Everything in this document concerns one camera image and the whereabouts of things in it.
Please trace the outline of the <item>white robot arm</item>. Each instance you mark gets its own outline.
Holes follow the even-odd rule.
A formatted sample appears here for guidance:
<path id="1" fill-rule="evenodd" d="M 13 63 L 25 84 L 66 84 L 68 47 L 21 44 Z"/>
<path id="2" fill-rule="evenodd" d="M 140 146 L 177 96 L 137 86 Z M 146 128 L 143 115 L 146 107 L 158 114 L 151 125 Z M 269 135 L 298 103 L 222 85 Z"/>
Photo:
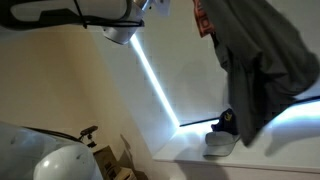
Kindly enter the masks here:
<path id="1" fill-rule="evenodd" d="M 0 39 L 14 40 L 28 32 L 61 25 L 96 26 L 103 36 L 124 45 L 144 25 L 143 16 L 156 7 L 169 14 L 171 0 L 0 0 Z M 98 129 L 78 138 L 65 133 L 10 123 L 0 124 L 0 180 L 103 180 L 91 149 L 85 144 Z"/>

